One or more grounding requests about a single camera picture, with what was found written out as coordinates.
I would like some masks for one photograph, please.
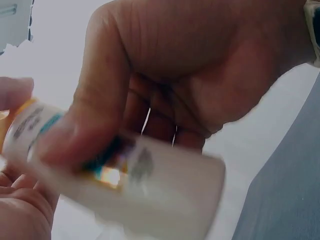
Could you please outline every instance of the fingernail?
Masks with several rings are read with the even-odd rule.
[[[35,82],[31,77],[15,78],[15,80],[27,88],[34,88]]]
[[[47,133],[39,138],[34,153],[37,158],[48,165],[56,165],[63,158],[75,134],[75,124],[63,117]]]

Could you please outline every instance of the hand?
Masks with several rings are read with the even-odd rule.
[[[31,97],[32,79],[0,77],[0,111],[13,110]],[[7,164],[0,171],[0,239],[50,240],[58,195]]]
[[[92,16],[74,101],[38,144],[77,166],[119,128],[201,151],[311,60],[305,0],[116,0]]]

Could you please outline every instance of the prescription bottle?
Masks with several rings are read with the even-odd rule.
[[[216,157],[131,134],[116,136],[78,173],[44,165],[39,136],[64,112],[35,98],[0,117],[2,154],[50,188],[137,236],[204,240],[221,199],[225,165]]]

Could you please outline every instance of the wrist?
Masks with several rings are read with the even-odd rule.
[[[282,74],[316,59],[304,12],[305,3],[306,0],[284,0],[280,4],[282,14],[278,17],[275,34],[278,35],[276,59]]]

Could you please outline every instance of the white ceiling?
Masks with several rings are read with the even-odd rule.
[[[15,15],[0,18],[0,52],[7,43],[18,46],[28,38],[32,0],[1,0],[0,8],[17,4]]]

